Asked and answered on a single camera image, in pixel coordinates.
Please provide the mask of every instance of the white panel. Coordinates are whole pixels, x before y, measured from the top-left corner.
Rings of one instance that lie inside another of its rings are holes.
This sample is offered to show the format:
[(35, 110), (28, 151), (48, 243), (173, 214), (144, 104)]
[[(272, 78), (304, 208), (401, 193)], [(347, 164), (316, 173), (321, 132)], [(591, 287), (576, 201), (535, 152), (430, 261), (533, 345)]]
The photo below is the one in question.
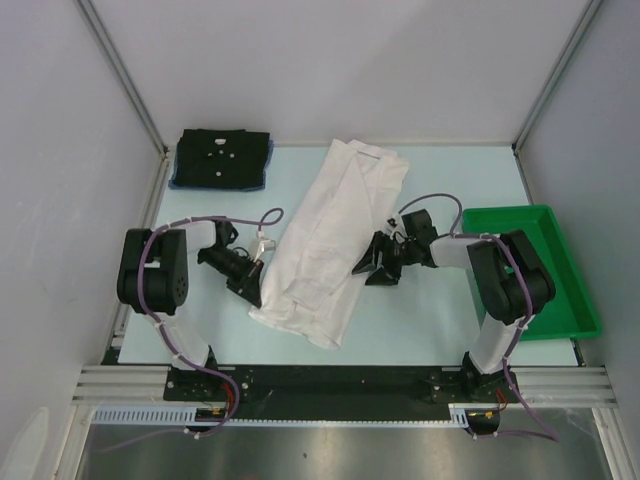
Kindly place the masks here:
[(640, 451), (640, 2), (607, 2), (525, 145), (537, 198), (554, 208), (602, 315), (581, 342), (606, 364)]
[(586, 0), (96, 0), (165, 143), (511, 143)]
[(4, 1), (0, 32), (0, 463), (47, 407), (40, 479), (158, 158), (73, 2)]
[[(509, 147), (401, 147), (411, 161), (398, 207), (429, 192), (458, 195), (465, 207), (522, 205), (527, 197)], [(189, 216), (228, 215), (259, 219), (281, 206), (284, 220), (266, 228), (280, 238), (313, 182), (326, 147), (276, 148), (260, 192), (167, 190), (158, 224)], [(429, 210), (439, 231), (456, 216), (448, 199), (416, 208)], [(236, 225), (237, 245), (247, 247), (255, 227)], [(340, 350), (325, 350), (305, 338), (275, 330), (248, 315), (249, 304), (225, 289), (226, 278), (207, 265), (189, 262), (187, 307), (196, 328), (220, 363), (306, 365), (459, 365), (479, 332), (479, 319), (461, 269), (406, 267), (396, 287), (366, 287)], [(123, 363), (169, 363), (171, 355), (141, 315), (131, 315), (119, 357)], [(515, 365), (575, 365), (571, 342), (523, 342)]]

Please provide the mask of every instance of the light blue table surface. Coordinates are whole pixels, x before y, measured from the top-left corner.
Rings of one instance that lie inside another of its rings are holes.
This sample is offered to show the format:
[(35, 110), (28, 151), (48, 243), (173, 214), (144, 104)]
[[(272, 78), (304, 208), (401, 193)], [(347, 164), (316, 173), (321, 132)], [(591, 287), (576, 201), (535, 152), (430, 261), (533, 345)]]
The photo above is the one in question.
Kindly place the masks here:
[[(465, 208), (525, 205), (527, 198), (509, 147), (386, 147), (411, 161), (398, 207), (433, 192), (457, 195)], [(260, 192), (166, 189), (156, 224), (198, 215), (259, 219), (283, 207), (286, 216), (266, 230), (278, 239), (324, 160), (325, 147), (277, 147)], [(438, 231), (456, 214), (447, 199), (427, 200)], [(255, 228), (237, 225), (236, 245), (248, 247)], [(324, 350), (305, 338), (271, 329), (248, 315), (249, 304), (225, 288), (226, 278), (189, 259), (187, 308), (222, 364), (459, 365), (479, 332), (467, 275), (459, 269), (403, 269), (398, 287), (366, 287), (340, 350)], [(131, 314), (119, 361), (169, 363), (170, 354), (143, 316)], [(568, 339), (521, 343), (514, 365), (575, 366)]]

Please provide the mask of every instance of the white wall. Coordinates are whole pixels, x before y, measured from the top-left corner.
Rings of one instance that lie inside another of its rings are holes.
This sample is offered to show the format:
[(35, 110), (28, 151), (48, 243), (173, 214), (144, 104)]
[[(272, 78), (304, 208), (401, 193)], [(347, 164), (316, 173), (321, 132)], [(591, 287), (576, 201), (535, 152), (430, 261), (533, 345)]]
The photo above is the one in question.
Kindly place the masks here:
[(510, 144), (586, 0), (95, 0), (165, 143)]
[(73, 2), (5, 0), (0, 38), (0, 464), (45, 406), (44, 478), (158, 156)]
[(583, 342), (605, 363), (640, 451), (640, 2), (605, 3), (541, 122), (524, 164), (550, 203), (602, 316)]

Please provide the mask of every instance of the plastic tray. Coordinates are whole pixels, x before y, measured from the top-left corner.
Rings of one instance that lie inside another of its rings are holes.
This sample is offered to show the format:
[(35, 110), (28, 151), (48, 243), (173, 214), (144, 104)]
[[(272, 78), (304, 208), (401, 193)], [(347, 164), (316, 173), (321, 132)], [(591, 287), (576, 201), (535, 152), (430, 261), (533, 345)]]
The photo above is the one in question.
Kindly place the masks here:
[(550, 207), (471, 208), (462, 218), (463, 230), (469, 233), (523, 230), (551, 273), (556, 298), (531, 322), (524, 340), (600, 335), (600, 319)]

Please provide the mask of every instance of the red wire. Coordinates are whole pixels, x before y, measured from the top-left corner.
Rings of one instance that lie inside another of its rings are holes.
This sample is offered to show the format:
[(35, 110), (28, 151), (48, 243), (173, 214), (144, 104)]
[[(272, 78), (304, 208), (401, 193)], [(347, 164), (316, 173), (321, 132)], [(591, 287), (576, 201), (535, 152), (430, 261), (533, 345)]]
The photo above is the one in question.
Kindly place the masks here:
[(226, 404), (225, 404), (225, 408), (227, 409), (227, 412), (228, 412), (229, 411), (229, 407), (234, 404), (235, 398), (233, 396), (233, 392), (231, 391), (231, 388), (229, 388), (229, 384), (227, 384), (227, 383), (223, 384), (222, 389), (227, 394), (227, 401), (226, 401)]
[(496, 397), (498, 397), (498, 402), (504, 403), (504, 407), (500, 408), (500, 412), (504, 412), (507, 409), (507, 405), (509, 405), (509, 400), (507, 400), (507, 396), (502, 393), (502, 390), (499, 388), (496, 389)]

